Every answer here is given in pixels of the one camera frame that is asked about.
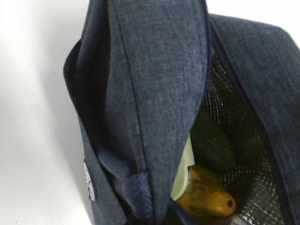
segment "silver insulated lining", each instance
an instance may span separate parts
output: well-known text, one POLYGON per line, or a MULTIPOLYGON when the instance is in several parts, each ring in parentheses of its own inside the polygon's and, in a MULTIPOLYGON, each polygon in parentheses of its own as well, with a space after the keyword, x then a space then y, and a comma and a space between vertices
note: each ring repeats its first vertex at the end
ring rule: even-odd
POLYGON ((235 150, 236 168, 219 175, 237 202, 235 213, 251 225, 284 225, 260 133, 216 55, 203 106, 228 134, 235 150))

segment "insulated lunch bag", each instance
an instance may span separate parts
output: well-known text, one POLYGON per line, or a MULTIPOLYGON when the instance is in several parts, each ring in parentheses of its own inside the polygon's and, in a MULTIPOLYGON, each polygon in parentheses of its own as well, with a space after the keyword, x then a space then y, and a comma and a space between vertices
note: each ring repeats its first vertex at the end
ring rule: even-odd
POLYGON ((64 77, 96 225, 197 224, 170 194, 202 109, 237 156, 218 174, 234 217, 212 223, 300 225, 300 51, 281 28, 203 0, 90 0, 64 77))

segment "green vegetable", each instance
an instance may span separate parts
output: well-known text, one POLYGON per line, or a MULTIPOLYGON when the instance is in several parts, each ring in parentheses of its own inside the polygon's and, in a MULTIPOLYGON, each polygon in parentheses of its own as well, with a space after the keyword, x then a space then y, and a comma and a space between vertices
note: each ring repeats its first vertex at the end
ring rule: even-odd
POLYGON ((225 173, 236 166, 229 138, 210 114, 201 109, 190 131, 195 162, 216 173, 225 173))

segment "white background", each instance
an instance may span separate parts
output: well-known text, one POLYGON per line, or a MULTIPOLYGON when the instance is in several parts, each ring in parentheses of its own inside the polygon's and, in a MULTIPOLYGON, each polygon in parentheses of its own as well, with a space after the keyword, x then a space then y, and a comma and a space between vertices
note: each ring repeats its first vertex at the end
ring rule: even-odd
MULTIPOLYGON (((297 0, 208 0, 211 13, 281 26, 297 0)), ((0 225, 90 225, 83 145, 63 80, 88 0, 0 0, 0 225)))

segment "zipper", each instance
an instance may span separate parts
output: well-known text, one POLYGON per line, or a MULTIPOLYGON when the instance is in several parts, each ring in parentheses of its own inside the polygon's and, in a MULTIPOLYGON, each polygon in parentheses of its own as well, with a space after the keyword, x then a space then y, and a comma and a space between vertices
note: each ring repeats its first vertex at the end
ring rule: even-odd
POLYGON ((248 109, 248 111, 250 112, 250 114, 252 115, 255 124, 258 128, 258 131, 262 137, 263 143, 265 144, 266 147, 266 151, 267 151, 267 155, 270 161, 270 165, 273 171, 273 175, 275 178, 275 184, 276 184, 276 188, 277 188, 277 194, 278 194, 278 198, 279 198, 279 203, 281 206, 281 211, 283 214, 283 218, 285 221, 285 224, 287 225, 296 225, 292 213, 291 213, 291 208, 290 205, 288 203, 287 200, 287 194, 285 192, 285 188, 284 188, 284 183, 283 183, 283 177, 280 173, 280 169, 279 166, 277 164, 276 161, 276 157, 274 152, 272 151, 272 147, 270 144, 270 140, 268 138, 267 135, 267 131, 264 128, 261 120, 259 119, 259 117, 257 116, 257 114, 255 113, 254 107, 252 105, 252 103, 250 102, 249 98, 247 97, 245 91, 243 90, 238 77, 234 71, 234 69, 232 68, 230 61, 225 53, 225 50, 222 47, 222 44, 217 36, 217 34, 215 33, 213 27, 211 26, 211 32, 213 35, 212 38, 212 46, 215 50, 215 52, 217 53, 225 71, 227 72, 227 75, 229 77, 229 79, 231 80, 234 88, 236 89, 239 97, 241 98, 242 102, 245 104, 246 108, 248 109))

